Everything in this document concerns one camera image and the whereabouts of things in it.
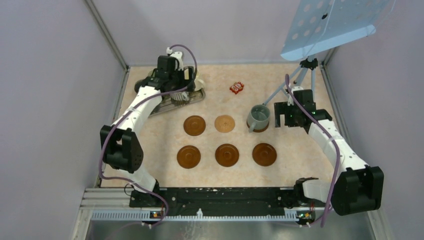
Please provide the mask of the dark green mug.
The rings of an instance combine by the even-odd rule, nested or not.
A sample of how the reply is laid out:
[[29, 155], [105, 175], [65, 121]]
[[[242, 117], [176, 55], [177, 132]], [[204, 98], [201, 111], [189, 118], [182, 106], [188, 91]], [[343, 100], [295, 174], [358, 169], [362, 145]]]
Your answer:
[[138, 80], [134, 85], [134, 91], [138, 93], [140, 91], [141, 87], [144, 87], [146, 85], [146, 82], [142, 79]]

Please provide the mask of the grey ribbed mug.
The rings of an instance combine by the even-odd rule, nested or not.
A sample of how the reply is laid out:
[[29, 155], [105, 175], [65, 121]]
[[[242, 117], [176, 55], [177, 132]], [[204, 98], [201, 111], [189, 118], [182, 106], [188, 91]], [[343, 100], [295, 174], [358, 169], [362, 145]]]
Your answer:
[[170, 97], [172, 100], [178, 102], [188, 102], [190, 100], [190, 94], [187, 91], [172, 93]]

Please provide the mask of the cream yellow mug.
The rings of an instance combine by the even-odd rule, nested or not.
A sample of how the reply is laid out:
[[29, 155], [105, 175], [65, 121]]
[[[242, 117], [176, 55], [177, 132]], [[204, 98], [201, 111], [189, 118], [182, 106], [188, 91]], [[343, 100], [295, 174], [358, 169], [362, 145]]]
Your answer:
[[195, 76], [195, 79], [194, 79], [194, 92], [196, 92], [196, 91], [200, 91], [201, 89], [204, 89], [205, 88], [205, 82], [204, 82], [204, 80], [201, 78], [201, 75], [200, 75], [200, 71], [199, 70], [197, 70], [197, 72], [196, 72], [196, 76]]

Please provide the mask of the brown wooden coaster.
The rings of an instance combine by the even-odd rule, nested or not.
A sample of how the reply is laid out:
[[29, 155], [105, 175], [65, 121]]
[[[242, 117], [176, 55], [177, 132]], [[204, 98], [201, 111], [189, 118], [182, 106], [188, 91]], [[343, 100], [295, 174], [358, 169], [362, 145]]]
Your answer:
[[240, 157], [238, 149], [229, 143], [220, 145], [215, 151], [216, 162], [223, 167], [234, 166]]
[[183, 146], [176, 155], [178, 164], [184, 169], [192, 169], [201, 161], [201, 152], [193, 145]]
[[256, 164], [269, 167], [277, 160], [277, 151], [268, 143], [259, 143], [252, 150], [252, 158]]
[[249, 133], [262, 133], [262, 132], [266, 131], [267, 128], [269, 127], [269, 123], [267, 123], [267, 125], [262, 129], [255, 129], [254, 128], [253, 130], [250, 130], [251, 126], [249, 125], [248, 122], [246, 122], [246, 125], [247, 125]]
[[205, 131], [206, 122], [201, 116], [192, 115], [184, 121], [183, 129], [190, 136], [199, 136]]

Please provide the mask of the grey blue mug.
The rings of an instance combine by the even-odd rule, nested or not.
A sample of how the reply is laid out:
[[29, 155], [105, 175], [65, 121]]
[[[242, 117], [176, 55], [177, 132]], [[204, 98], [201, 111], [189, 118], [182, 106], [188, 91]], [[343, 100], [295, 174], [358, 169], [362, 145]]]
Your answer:
[[263, 104], [255, 105], [248, 113], [246, 122], [250, 125], [250, 130], [260, 130], [270, 123], [271, 112]]

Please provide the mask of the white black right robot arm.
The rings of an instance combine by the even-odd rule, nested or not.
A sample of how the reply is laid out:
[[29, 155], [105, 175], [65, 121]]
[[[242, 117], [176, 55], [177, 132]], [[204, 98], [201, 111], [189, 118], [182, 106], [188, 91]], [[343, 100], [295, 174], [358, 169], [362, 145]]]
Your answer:
[[337, 171], [334, 184], [316, 177], [300, 178], [293, 200], [307, 206], [313, 199], [330, 206], [340, 216], [378, 210], [381, 207], [384, 173], [361, 159], [339, 133], [333, 118], [318, 109], [310, 89], [295, 87], [288, 101], [274, 103], [275, 127], [300, 127], [321, 148]]

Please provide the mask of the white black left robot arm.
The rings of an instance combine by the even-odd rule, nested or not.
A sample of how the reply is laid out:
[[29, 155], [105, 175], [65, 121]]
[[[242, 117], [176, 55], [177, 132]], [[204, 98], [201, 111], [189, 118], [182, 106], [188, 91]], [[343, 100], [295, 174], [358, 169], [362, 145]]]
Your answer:
[[102, 163], [123, 172], [120, 179], [142, 192], [141, 200], [149, 207], [160, 202], [161, 194], [154, 189], [156, 179], [143, 166], [138, 133], [164, 96], [195, 90], [196, 67], [185, 66], [183, 59], [181, 51], [160, 55], [152, 73], [135, 83], [136, 96], [122, 116], [100, 130]]

